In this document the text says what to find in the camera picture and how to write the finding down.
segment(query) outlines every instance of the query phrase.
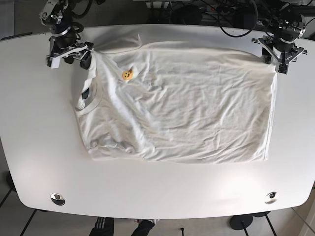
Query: yellow smiley face patch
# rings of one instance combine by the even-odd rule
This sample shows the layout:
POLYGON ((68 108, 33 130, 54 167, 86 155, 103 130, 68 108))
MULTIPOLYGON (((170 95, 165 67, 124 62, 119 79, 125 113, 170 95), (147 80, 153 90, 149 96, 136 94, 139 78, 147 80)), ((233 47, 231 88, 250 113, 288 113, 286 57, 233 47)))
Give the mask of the yellow smiley face patch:
POLYGON ((132 79, 132 76, 133 76, 133 71, 132 71, 132 69, 126 70, 126 71, 123 72, 123 79, 124 79, 124 80, 131 80, 131 79, 132 79))

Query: black pants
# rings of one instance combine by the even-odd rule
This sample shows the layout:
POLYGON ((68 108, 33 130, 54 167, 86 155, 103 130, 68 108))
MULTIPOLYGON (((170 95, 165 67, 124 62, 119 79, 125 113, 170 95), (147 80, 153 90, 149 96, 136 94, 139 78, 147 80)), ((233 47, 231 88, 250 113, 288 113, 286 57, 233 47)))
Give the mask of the black pants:
MULTIPOLYGON (((147 236, 154 223, 143 220, 131 236, 147 236)), ((114 236, 114 218, 98 217, 90 236, 114 236)))

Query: robotic arm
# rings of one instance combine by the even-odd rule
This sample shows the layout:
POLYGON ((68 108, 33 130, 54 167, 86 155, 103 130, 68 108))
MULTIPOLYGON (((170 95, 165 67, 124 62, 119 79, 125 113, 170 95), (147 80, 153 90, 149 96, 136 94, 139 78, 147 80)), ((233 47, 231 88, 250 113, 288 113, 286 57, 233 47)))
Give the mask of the robotic arm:
MULTIPOLYGON (((83 69, 88 69, 91 64, 91 50, 93 43, 80 43, 81 33, 84 27, 74 22, 73 18, 84 17, 93 0, 89 0, 86 10, 78 15, 72 10, 75 4, 81 0, 48 0, 40 13, 40 20, 43 25, 49 26, 52 36, 50 37, 50 53, 47 56, 47 65, 51 68, 58 68, 61 58, 66 63, 72 64, 74 60, 80 61, 83 69)), ((95 0, 102 4, 105 0, 95 0)), ((302 37, 306 24, 303 14, 309 16, 315 13, 315 7, 297 7, 290 3, 297 3, 301 0, 261 0, 262 8, 259 14, 265 19, 263 24, 267 36, 252 39, 252 42, 261 44, 265 63, 271 63, 273 58, 279 73, 287 74, 289 63, 296 61, 301 54, 307 54, 304 48, 297 47, 295 41, 302 37)))
POLYGON ((72 11, 72 6, 78 0, 48 0, 39 17, 43 25, 49 26, 52 33, 50 37, 50 52, 47 56, 47 65, 50 68, 58 68, 61 58, 66 63, 72 64, 74 60, 80 61, 80 67, 88 69, 91 64, 91 50, 93 43, 80 43, 81 33, 84 27, 74 22, 73 18, 84 17, 92 4, 89 0, 87 9, 83 14, 77 15, 72 11))
POLYGON ((266 33, 269 30, 273 36, 252 39, 263 47, 265 63, 271 63, 271 58, 276 61, 276 71, 287 74, 289 63, 296 61, 301 54, 307 54, 307 50, 297 47, 295 41, 302 37, 306 24, 304 16, 299 14, 299 7, 284 3, 279 0, 270 0, 265 6, 268 22, 264 22, 266 33))

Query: wrinkled fabric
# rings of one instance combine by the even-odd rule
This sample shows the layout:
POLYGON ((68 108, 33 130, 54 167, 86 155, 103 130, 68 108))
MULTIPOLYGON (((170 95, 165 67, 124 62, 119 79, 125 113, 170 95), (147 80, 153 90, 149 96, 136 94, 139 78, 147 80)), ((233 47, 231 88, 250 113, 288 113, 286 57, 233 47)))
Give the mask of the wrinkled fabric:
POLYGON ((94 52, 91 77, 95 98, 77 117, 95 161, 268 157, 277 76, 252 54, 157 42, 94 52), (130 70, 132 79, 123 79, 130 70))

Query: floor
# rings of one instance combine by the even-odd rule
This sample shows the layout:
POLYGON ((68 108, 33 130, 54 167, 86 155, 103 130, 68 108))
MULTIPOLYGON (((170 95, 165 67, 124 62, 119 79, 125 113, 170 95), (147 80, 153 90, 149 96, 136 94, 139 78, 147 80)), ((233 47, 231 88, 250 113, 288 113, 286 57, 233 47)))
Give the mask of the floor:
MULTIPOLYGON (((44 0, 19 0, 15 2, 15 34, 26 32, 40 33, 48 31, 38 17, 43 8, 44 0)), ((84 1, 79 3, 76 12, 83 12, 84 1)), ((143 2, 132 0, 107 0, 103 5, 93 3, 87 16, 80 20, 85 27, 144 24, 148 11, 143 2)), ((5 196, 8 188, 4 181, 4 174, 8 171, 4 152, 0 143, 0 200, 5 196)), ((298 207, 304 218, 314 202, 315 191, 309 200, 298 207)), ((22 231, 33 209, 24 206, 16 193, 11 193, 0 209, 0 235, 16 236, 22 231)), ((270 213, 270 219, 279 236, 298 236, 303 226, 301 220, 294 215, 291 209, 276 210, 270 213)), ((181 227, 185 228, 185 236, 244 236, 243 231, 233 231, 228 225, 230 217, 161 220, 150 232, 150 236, 181 236, 181 227)), ((62 214, 56 212, 37 212, 29 225, 25 236, 88 236, 96 217, 62 214)), ((131 219, 117 219, 115 222, 115 236, 126 236, 136 228, 131 219)), ((263 218, 254 219, 248 229, 250 235, 272 235, 268 223, 263 218)))

